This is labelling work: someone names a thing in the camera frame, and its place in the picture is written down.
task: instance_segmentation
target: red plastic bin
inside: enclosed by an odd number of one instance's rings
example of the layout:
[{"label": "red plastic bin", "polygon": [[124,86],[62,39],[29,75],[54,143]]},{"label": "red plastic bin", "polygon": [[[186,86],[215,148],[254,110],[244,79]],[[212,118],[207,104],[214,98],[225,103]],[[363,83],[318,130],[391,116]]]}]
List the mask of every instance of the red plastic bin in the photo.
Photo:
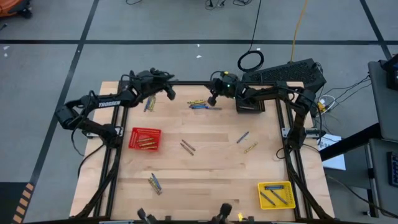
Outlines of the red plastic bin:
[{"label": "red plastic bin", "polygon": [[131,149],[141,149],[139,147],[139,144],[143,144],[144,142],[137,142],[138,140],[141,139],[146,139],[146,138],[154,138],[151,141],[155,141],[156,144],[151,145],[151,146],[156,146],[155,149],[145,149],[147,151],[158,151],[159,150],[159,145],[160,145],[160,135],[162,134],[162,130],[159,129],[151,129],[151,128],[133,128],[131,132],[131,137],[130,137],[130,143],[129,143],[129,148]]}]

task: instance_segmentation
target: orange object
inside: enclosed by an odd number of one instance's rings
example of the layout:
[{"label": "orange object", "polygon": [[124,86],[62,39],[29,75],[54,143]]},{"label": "orange object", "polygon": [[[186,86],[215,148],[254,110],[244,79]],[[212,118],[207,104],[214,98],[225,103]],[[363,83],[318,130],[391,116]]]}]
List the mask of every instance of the orange object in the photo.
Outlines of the orange object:
[{"label": "orange object", "polygon": [[[151,128],[133,128],[130,137],[129,148],[131,149],[143,149],[147,151],[157,151],[160,144],[160,135],[162,134],[162,130],[159,129],[151,129]],[[151,147],[141,148],[143,139],[153,138],[152,141],[155,144],[151,144]]]},{"label": "orange object", "polygon": [[32,17],[29,6],[30,0],[0,0],[0,17],[18,14],[28,19]]}]

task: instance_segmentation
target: wooden tabletop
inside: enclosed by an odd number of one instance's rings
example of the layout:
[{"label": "wooden tabletop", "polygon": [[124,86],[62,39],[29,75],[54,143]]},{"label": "wooden tabletop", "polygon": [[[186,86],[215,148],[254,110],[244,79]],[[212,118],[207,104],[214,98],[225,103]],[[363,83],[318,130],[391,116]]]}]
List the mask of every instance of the wooden tabletop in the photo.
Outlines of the wooden tabletop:
[{"label": "wooden tabletop", "polygon": [[[117,86],[117,82],[103,82],[100,94],[116,93]],[[237,114],[234,100],[225,97],[217,98],[220,111],[191,110],[188,101],[207,99],[210,92],[204,86],[174,86],[174,90],[173,101],[164,92],[156,95],[153,112],[144,113],[144,104],[129,109],[111,218],[138,219],[137,210],[142,207],[158,220],[166,215],[173,220],[209,220],[218,214],[222,203],[228,202],[233,206],[230,220],[237,220],[241,212],[256,221],[294,221],[291,209],[261,210],[259,206],[258,182],[288,180],[285,161],[275,156],[282,147],[275,101],[265,101],[266,112],[261,114]],[[283,102],[282,110],[286,111]],[[93,119],[110,123],[112,113],[113,108],[96,110]],[[159,151],[130,149],[133,127],[161,129]],[[310,116],[306,127],[312,127]],[[246,131],[250,133],[245,140],[236,144]],[[181,139],[196,148],[194,156],[181,147]],[[244,154],[245,148],[256,141],[256,148]],[[305,143],[318,147],[312,139]],[[85,154],[100,145],[99,139],[88,140]],[[70,215],[76,215],[98,188],[104,152],[100,150],[81,168]],[[309,191],[334,216],[319,153],[304,146],[301,154]],[[161,195],[147,181],[151,173],[162,186]],[[106,192],[102,214],[107,196]],[[302,204],[300,192],[298,198],[296,203]],[[304,217],[304,207],[300,210]]]}]

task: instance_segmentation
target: drill bit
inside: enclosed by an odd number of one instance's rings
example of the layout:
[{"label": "drill bit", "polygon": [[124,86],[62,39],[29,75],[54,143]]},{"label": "drill bit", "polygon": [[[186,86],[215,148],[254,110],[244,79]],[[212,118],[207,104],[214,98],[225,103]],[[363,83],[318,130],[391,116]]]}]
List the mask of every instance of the drill bit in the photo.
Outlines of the drill bit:
[{"label": "drill bit", "polygon": [[285,203],[285,205],[287,205],[287,202],[281,197],[279,196],[279,194],[275,193],[273,190],[271,190],[271,192],[283,203]]},{"label": "drill bit", "polygon": [[156,183],[155,183],[155,181],[152,178],[149,178],[148,182],[152,186],[152,188],[155,190],[157,195],[160,195],[162,193],[162,191],[157,188]]},{"label": "drill bit", "polygon": [[150,102],[149,110],[152,112],[155,107],[156,97],[152,96],[152,101]]},{"label": "drill bit", "polygon": [[144,112],[146,112],[149,109],[150,105],[150,97],[148,97],[147,103],[145,104]]},{"label": "drill bit", "polygon": [[190,108],[194,108],[194,107],[197,107],[197,106],[206,106],[206,104],[205,104],[205,103],[192,104],[192,105],[190,105],[189,107],[190,107]]},{"label": "drill bit", "polygon": [[214,108],[214,107],[206,107],[206,109],[208,110],[222,110],[222,108]]},{"label": "drill bit", "polygon": [[153,140],[154,138],[146,138],[146,139],[140,139],[137,142],[144,142],[144,141],[150,141]]},{"label": "drill bit", "polygon": [[189,148],[187,148],[186,146],[184,146],[182,143],[180,143],[181,144],[181,146],[185,149],[185,150],[187,150],[187,152],[189,152],[189,154],[191,154],[192,156],[193,156],[193,152],[191,152],[191,150],[189,150]]},{"label": "drill bit", "polygon": [[244,134],[242,135],[242,137],[240,137],[240,138],[236,141],[236,144],[238,144],[239,142],[241,142],[241,141],[244,139],[244,137],[246,137],[248,134],[249,134],[249,131],[246,132],[246,133],[244,133]]},{"label": "drill bit", "polygon": [[264,189],[266,190],[280,190],[283,189],[283,185],[271,185],[271,186],[265,186]]},{"label": "drill bit", "polygon": [[188,101],[188,104],[195,104],[195,103],[204,103],[206,102],[205,100],[192,100],[192,101]]},{"label": "drill bit", "polygon": [[153,145],[153,144],[156,144],[156,142],[148,142],[148,143],[140,144],[139,147],[150,146],[150,145]]},{"label": "drill bit", "polygon": [[149,146],[149,147],[143,147],[140,149],[157,149],[157,146]]},{"label": "drill bit", "polygon": [[269,198],[267,197],[264,193],[260,192],[261,196],[263,196],[265,199],[267,199],[267,201],[269,201],[269,203],[273,204],[273,206],[276,206],[276,204]]},{"label": "drill bit", "polygon": [[159,181],[157,181],[157,178],[155,177],[155,174],[154,173],[150,173],[150,174],[152,175],[152,178],[155,181],[155,184],[156,184],[157,188],[159,190],[162,190],[162,187],[160,186]]},{"label": "drill bit", "polygon": [[181,140],[182,142],[184,142],[190,149],[192,149],[193,151],[196,151],[196,149],[194,147],[192,147],[190,144],[188,144],[186,141]]},{"label": "drill bit", "polygon": [[243,153],[248,153],[250,150],[254,149],[255,146],[257,146],[258,142],[255,142],[253,145],[251,145],[250,147],[248,147],[247,149],[245,149],[243,151]]}]

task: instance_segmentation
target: yellow tray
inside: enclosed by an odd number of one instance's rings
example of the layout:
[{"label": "yellow tray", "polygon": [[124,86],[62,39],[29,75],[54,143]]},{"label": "yellow tray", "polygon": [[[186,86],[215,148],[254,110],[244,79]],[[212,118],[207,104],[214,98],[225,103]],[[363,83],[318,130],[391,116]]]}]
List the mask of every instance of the yellow tray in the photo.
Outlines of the yellow tray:
[{"label": "yellow tray", "polygon": [[[273,186],[273,185],[283,185],[284,188],[280,190],[274,190],[281,198],[283,198],[286,202],[283,203],[279,198],[277,198],[270,190],[266,190],[265,186]],[[296,204],[294,202],[294,196],[292,191],[292,184],[289,181],[281,181],[281,182],[261,182],[258,183],[258,191],[260,198],[260,207],[263,210],[272,210],[272,209],[288,209],[295,208]],[[260,192],[269,197],[275,205],[271,204],[267,199],[261,196]]]}]

